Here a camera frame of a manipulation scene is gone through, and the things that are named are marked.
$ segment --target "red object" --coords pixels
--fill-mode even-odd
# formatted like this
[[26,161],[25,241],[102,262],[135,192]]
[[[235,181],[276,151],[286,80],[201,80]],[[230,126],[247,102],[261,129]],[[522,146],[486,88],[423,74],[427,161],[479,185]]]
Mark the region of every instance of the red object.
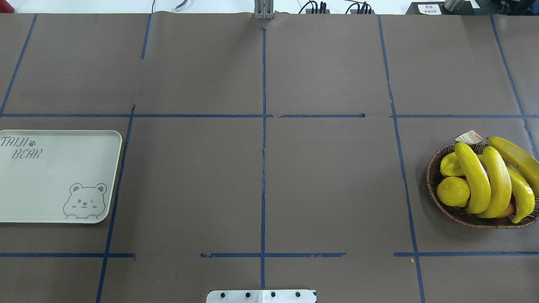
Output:
[[7,0],[0,0],[0,12],[14,13],[15,9],[13,9]]

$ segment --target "metal cylinder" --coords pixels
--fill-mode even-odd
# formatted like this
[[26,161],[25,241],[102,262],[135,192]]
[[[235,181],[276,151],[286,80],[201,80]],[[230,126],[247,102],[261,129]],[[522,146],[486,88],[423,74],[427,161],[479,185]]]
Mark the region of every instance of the metal cylinder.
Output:
[[445,0],[444,7],[448,11],[457,11],[463,3],[464,0]]

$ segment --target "bear ear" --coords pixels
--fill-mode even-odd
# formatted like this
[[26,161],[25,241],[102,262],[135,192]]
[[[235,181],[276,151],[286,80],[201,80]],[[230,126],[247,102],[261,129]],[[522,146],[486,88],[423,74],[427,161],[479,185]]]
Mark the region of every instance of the bear ear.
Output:
[[103,183],[99,183],[98,185],[95,186],[95,188],[102,193],[105,193],[105,191],[107,191],[107,186],[104,185]]
[[71,186],[71,188],[69,189],[69,192],[74,193],[81,188],[82,188],[82,185],[80,183],[75,183]]

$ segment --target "white floor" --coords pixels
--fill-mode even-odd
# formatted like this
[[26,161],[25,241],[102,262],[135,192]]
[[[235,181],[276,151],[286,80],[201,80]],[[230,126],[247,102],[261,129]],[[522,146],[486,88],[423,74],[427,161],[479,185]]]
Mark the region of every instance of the white floor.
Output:
[[[478,7],[474,0],[472,5]],[[8,0],[19,13],[149,13],[153,0]],[[182,0],[156,0],[154,11],[184,13],[253,12],[254,0],[188,0],[178,10]],[[277,11],[297,13],[306,0],[274,0]],[[344,13],[352,3],[346,0],[327,1],[331,13]],[[402,15],[411,0],[368,0],[376,13]]]

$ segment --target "fruit basket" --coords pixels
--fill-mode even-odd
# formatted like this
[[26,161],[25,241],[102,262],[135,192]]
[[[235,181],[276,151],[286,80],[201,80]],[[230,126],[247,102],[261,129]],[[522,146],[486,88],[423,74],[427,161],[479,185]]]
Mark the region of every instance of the fruit basket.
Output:
[[[472,148],[472,150],[476,154],[482,154],[483,149],[487,147],[486,144],[469,144],[469,146]],[[440,182],[444,179],[443,175],[440,172],[440,163],[444,156],[452,153],[455,151],[455,145],[451,144],[448,146],[444,146],[440,148],[431,158],[429,161],[429,164],[427,166],[427,189],[429,192],[429,195],[431,196],[432,200],[434,201],[434,204],[436,207],[442,211],[447,217],[451,218],[453,221],[469,226],[472,228],[481,228],[481,229],[487,229],[487,228],[500,228],[500,229],[517,229],[517,228],[524,228],[526,226],[530,226],[533,223],[535,223],[539,218],[539,198],[535,200],[535,208],[534,211],[524,219],[522,219],[519,223],[514,224],[511,222],[511,219],[514,217],[513,215],[510,215],[509,217],[503,218],[503,219],[483,219],[483,218],[476,218],[473,215],[467,214],[464,212],[464,208],[456,207],[456,206],[447,206],[444,203],[442,203],[438,196],[436,195],[436,189],[438,188],[438,185]]]

